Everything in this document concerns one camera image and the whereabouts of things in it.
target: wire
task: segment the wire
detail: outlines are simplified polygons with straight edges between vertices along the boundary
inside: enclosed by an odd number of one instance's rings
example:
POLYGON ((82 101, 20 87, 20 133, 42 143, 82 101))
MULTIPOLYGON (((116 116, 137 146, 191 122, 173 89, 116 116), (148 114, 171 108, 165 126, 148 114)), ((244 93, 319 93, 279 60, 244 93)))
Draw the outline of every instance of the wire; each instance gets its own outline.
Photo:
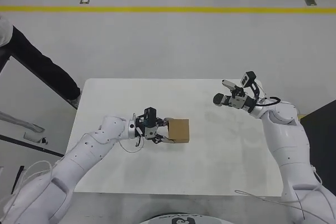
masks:
POLYGON ((314 170, 314 174, 318 177, 319 182, 320 182, 320 184, 319 184, 317 187, 315 187, 312 191, 308 192, 303 198, 301 198, 301 199, 299 199, 299 200, 289 200, 289 201, 281 202, 281 203, 302 202, 303 200, 305 200, 305 198, 306 198, 309 194, 311 194, 312 192, 314 192, 314 191, 320 189, 320 188, 323 186, 323 180, 321 179, 321 177, 319 176, 319 174, 316 173, 315 170, 314 170))
POLYGON ((271 97, 269 97, 269 99, 273 99, 273 100, 276 100, 276 101, 272 102, 271 104, 256 104, 256 106, 272 106, 272 105, 275 105, 275 104, 278 104, 279 102, 281 102, 281 99, 277 98, 276 96, 271 96, 271 97))
POLYGON ((261 89, 261 91, 263 92, 264 96, 267 97, 267 93, 263 90, 263 88, 258 84, 256 83, 256 85, 261 89))
POLYGON ((307 210, 305 210, 305 209, 302 209, 302 208, 299 208, 299 207, 295 207, 295 206, 291 206, 291 205, 289 205, 289 204, 284 204, 284 203, 282 203, 282 202, 276 202, 276 201, 273 201, 273 200, 268 200, 268 199, 265 199, 265 198, 256 196, 256 195, 254 195, 254 194, 250 194, 250 193, 248 193, 248 192, 244 192, 244 191, 242 191, 242 190, 235 190, 234 192, 237 193, 237 194, 242 194, 242 195, 252 196, 252 197, 254 197, 254 198, 259 198, 260 200, 263 200, 263 201, 265 201, 265 202, 271 202, 271 203, 274 203, 274 204, 281 204, 281 205, 283 205, 283 206, 287 206, 287 207, 291 207, 291 208, 296 208, 296 209, 301 210, 301 211, 303 211, 303 212, 306 212, 306 213, 308 213, 308 214, 310 214, 310 215, 312 215, 312 216, 315 216, 316 218, 320 219, 321 221, 323 221, 323 222, 325 222, 325 223, 327 223, 327 224, 330 224, 330 223, 329 223, 328 221, 326 221, 325 219, 323 219, 323 218, 321 218, 320 216, 318 216, 318 215, 316 215, 316 214, 313 214, 312 212, 309 212, 309 211, 307 211, 307 210))
POLYGON ((136 126, 134 126, 134 128, 135 128, 135 130, 137 131, 137 133, 138 133, 139 136, 140 136, 140 138, 139 138, 139 143, 141 142, 141 138, 143 139, 142 146, 141 146, 138 150, 136 150, 136 151, 128 151, 128 150, 126 150, 126 149, 122 146, 121 141, 119 140, 119 138, 117 139, 119 145, 121 146, 121 148, 122 148, 123 150, 125 150, 126 152, 128 152, 128 153, 136 153, 136 152, 139 152, 139 151, 144 147, 144 137, 143 137, 143 136, 141 135, 141 133, 138 131, 138 129, 137 129, 136 126))
POLYGON ((281 205, 286 206, 286 207, 296 208, 296 209, 301 210, 301 211, 303 211, 303 212, 306 212, 306 213, 308 213, 308 214, 310 214, 310 215, 312 215, 312 216, 315 216, 316 218, 322 220, 323 222, 325 222, 325 223, 327 223, 327 224, 330 224, 328 221, 326 221, 325 219, 321 218, 320 216, 318 216, 318 215, 316 215, 316 214, 314 214, 314 213, 312 213, 312 212, 309 212, 309 211, 307 211, 307 210, 305 210, 305 209, 302 209, 302 208, 299 208, 299 207, 291 206, 291 205, 289 205, 289 204, 284 204, 284 203, 302 202, 303 200, 305 200, 305 198, 306 198, 309 194, 311 194, 312 192, 318 190, 319 188, 321 188, 321 187, 323 186, 323 181, 322 181, 321 177, 317 174, 316 169, 315 169, 314 167, 312 167, 312 168, 314 169, 314 174, 318 177, 320 183, 319 183, 319 185, 318 185, 316 188, 314 188, 312 191, 308 192, 302 199, 299 199, 299 200, 290 200, 290 201, 286 201, 286 202, 276 202, 276 201, 274 201, 274 200, 268 200, 268 199, 265 199, 265 198, 256 196, 256 195, 254 195, 254 194, 250 194, 250 193, 248 193, 248 192, 244 192, 244 191, 242 191, 242 190, 235 190, 234 192, 237 193, 237 194, 242 194, 242 195, 247 195, 247 196, 252 196, 252 197, 255 197, 255 198, 259 198, 259 199, 261 199, 261 200, 263 200, 263 201, 265 201, 265 202, 271 202, 271 203, 274 203, 274 204, 281 204, 281 205))
MULTIPOLYGON (((36 175, 36 174, 39 174, 39 173, 43 173, 43 172, 46 172, 46 171, 48 171, 48 170, 44 170, 44 171, 40 171, 40 172, 36 172, 36 173, 34 173, 34 174, 31 174, 28 178, 26 178, 25 179, 25 175, 27 174, 27 172, 33 167, 33 166, 35 166, 36 164, 39 164, 39 163, 41 163, 41 162, 46 162, 48 165, 49 165, 49 167, 50 167, 50 178, 49 178, 49 181, 48 181, 48 183, 47 183, 47 185, 46 185, 46 187, 43 189, 43 191, 30 203, 30 204, 28 204, 27 206, 26 206, 26 208, 17 216, 17 218, 16 218, 16 220, 14 221, 14 223, 16 223, 16 221, 21 217, 21 215, 31 206, 31 204, 34 202, 34 201, 36 201, 41 195, 42 195, 42 193, 46 190, 46 188, 50 185, 50 183, 51 183, 51 179, 52 179, 52 170, 53 170, 53 167, 52 167, 52 165, 50 164, 50 162, 48 162, 48 161, 46 161, 46 160, 41 160, 41 161, 38 161, 38 162, 35 162, 34 164, 32 164, 26 171, 25 171, 25 173, 24 173, 24 175, 23 175, 23 177, 22 177, 22 179, 21 179, 21 181, 20 181, 20 184, 19 184, 19 187, 18 187, 18 190, 16 190, 17 191, 17 193, 15 194, 15 196, 14 196, 14 198, 13 198, 13 201, 11 202, 11 204, 10 204, 10 206, 9 206, 9 209, 7 210, 7 212, 4 214, 4 216, 2 217, 2 218, 0 218, 0 220, 1 221, 3 221, 5 218, 6 218, 6 216, 7 216, 7 214, 9 213, 9 211, 11 210, 11 208, 12 208, 12 206, 14 205, 14 203, 15 203, 15 201, 16 201, 16 199, 17 199, 17 197, 18 197, 18 195, 19 195, 19 193, 20 193, 20 191, 21 191, 21 189, 22 189, 22 187, 23 187, 23 184, 29 179, 29 178, 31 178, 31 177, 33 177, 34 175, 36 175)), ((5 197, 5 198, 3 198, 2 200, 0 200, 0 204, 5 200, 5 199, 7 199, 8 197, 5 197)))

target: yellow stripe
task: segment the yellow stripe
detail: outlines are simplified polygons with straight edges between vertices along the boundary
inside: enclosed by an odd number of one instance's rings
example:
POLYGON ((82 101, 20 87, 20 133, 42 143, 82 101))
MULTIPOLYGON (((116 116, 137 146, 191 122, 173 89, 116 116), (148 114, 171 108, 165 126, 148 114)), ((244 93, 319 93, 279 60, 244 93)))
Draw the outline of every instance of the yellow stripe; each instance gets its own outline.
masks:
POLYGON ((178 13, 274 13, 336 14, 336 8, 269 8, 269 7, 150 7, 150 6, 0 6, 0 11, 15 12, 178 12, 178 13))

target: person's leg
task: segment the person's leg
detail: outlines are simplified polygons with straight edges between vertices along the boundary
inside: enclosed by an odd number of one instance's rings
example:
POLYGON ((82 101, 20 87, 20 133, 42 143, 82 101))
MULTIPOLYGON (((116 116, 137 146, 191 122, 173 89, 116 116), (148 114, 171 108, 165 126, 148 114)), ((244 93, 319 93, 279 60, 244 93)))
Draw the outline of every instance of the person's leg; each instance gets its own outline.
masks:
POLYGON ((37 50, 15 27, 10 42, 4 47, 67 100, 74 100, 81 94, 69 74, 37 50))

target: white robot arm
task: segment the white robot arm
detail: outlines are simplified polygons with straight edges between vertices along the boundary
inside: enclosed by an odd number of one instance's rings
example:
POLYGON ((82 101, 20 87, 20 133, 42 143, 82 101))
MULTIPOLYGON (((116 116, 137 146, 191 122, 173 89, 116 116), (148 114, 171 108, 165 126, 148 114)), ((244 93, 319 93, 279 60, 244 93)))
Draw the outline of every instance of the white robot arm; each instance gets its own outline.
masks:
POLYGON ((223 80, 222 84, 230 89, 232 96, 217 94, 213 102, 218 106, 246 110, 262 120, 268 148, 279 166, 283 181, 281 202, 302 209, 289 207, 293 223, 325 223, 304 210, 330 224, 336 223, 336 196, 315 177, 316 170, 310 164, 309 140, 297 118, 296 108, 276 97, 260 100, 255 78, 254 72, 247 72, 241 80, 242 87, 251 87, 254 99, 243 88, 223 80))
POLYGON ((129 125, 121 118, 105 117, 101 128, 84 135, 52 172, 26 184, 13 205, 14 198, 7 203, 4 212, 8 213, 2 223, 58 223, 66 214, 81 178, 107 155, 119 138, 134 138, 128 133, 129 125))

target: cardboard box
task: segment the cardboard box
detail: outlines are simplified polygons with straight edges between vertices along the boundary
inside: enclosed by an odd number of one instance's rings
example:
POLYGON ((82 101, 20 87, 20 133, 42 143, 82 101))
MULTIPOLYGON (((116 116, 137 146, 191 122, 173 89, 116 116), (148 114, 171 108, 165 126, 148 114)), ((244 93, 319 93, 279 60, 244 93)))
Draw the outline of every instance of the cardboard box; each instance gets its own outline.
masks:
POLYGON ((188 119, 172 119, 168 124, 168 138, 174 143, 189 142, 189 120, 188 119))

